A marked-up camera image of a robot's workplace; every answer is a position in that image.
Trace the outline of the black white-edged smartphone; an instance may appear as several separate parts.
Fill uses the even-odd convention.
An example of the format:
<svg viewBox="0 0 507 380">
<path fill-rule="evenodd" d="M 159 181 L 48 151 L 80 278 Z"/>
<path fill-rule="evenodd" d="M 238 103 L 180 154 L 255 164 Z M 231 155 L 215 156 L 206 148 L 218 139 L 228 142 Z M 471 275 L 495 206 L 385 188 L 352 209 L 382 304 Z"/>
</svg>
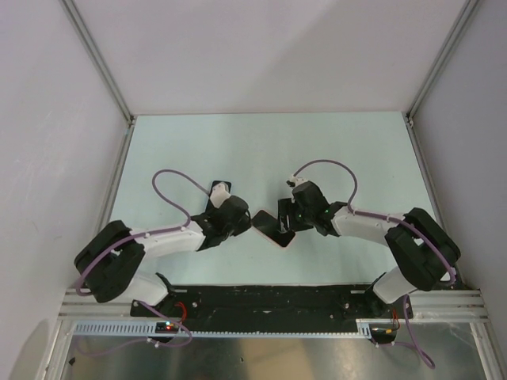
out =
<svg viewBox="0 0 507 380">
<path fill-rule="evenodd" d="M 277 218 L 265 210 L 258 211 L 252 218 L 252 227 L 274 245 L 285 249 L 295 239 L 295 232 L 281 232 Z"/>
</svg>

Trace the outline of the pink phone case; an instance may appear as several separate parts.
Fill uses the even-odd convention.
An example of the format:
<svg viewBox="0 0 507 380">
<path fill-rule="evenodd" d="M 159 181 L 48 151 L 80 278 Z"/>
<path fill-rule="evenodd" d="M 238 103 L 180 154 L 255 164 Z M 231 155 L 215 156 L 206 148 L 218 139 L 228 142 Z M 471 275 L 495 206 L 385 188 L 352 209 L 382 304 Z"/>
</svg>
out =
<svg viewBox="0 0 507 380">
<path fill-rule="evenodd" d="M 286 249 L 295 239 L 295 232 L 290 231 L 282 234 L 277 229 L 277 223 L 253 224 L 253 228 L 265 239 L 280 249 Z"/>
</svg>

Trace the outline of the blue smartphone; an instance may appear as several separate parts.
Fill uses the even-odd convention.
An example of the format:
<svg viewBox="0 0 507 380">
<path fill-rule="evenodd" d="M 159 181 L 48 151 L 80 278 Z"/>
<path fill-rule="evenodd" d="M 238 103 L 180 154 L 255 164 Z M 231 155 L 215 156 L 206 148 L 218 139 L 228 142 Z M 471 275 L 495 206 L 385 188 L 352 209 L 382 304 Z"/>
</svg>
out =
<svg viewBox="0 0 507 380">
<path fill-rule="evenodd" d="M 231 182 L 215 180 L 212 183 L 211 190 L 206 205 L 206 211 L 213 211 L 222 206 L 222 204 L 231 197 Z"/>
</svg>

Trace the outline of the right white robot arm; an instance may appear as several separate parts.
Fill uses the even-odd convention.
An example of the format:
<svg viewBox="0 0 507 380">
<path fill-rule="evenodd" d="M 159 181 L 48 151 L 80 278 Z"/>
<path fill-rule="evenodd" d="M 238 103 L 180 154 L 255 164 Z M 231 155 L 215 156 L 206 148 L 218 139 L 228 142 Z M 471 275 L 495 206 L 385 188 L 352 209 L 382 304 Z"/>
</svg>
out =
<svg viewBox="0 0 507 380">
<path fill-rule="evenodd" d="M 284 231 L 315 229 L 322 236 L 352 237 L 389 248 L 396 267 L 370 286 L 366 307 L 375 317 L 385 317 L 395 301 L 413 291 L 431 291 L 461 257 L 458 245 L 425 210 L 415 207 L 405 214 L 381 215 L 354 209 L 344 202 L 328 202 L 317 184 L 291 182 L 292 195 L 277 203 L 278 226 Z"/>
</svg>

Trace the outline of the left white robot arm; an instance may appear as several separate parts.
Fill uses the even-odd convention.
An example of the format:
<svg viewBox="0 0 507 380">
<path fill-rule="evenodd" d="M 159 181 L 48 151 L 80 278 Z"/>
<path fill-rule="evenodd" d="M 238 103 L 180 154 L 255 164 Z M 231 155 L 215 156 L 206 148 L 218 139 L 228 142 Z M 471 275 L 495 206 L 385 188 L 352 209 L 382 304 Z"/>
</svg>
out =
<svg viewBox="0 0 507 380">
<path fill-rule="evenodd" d="M 76 293 L 92 296 L 98 303 L 130 298 L 166 316 L 176 305 L 169 282 L 163 275 L 143 273 L 141 264 L 174 253 L 215 248 L 250 227 L 249 206 L 237 196 L 190 217 L 183 226 L 135 232 L 120 220 L 110 222 L 74 259 L 80 274 Z"/>
</svg>

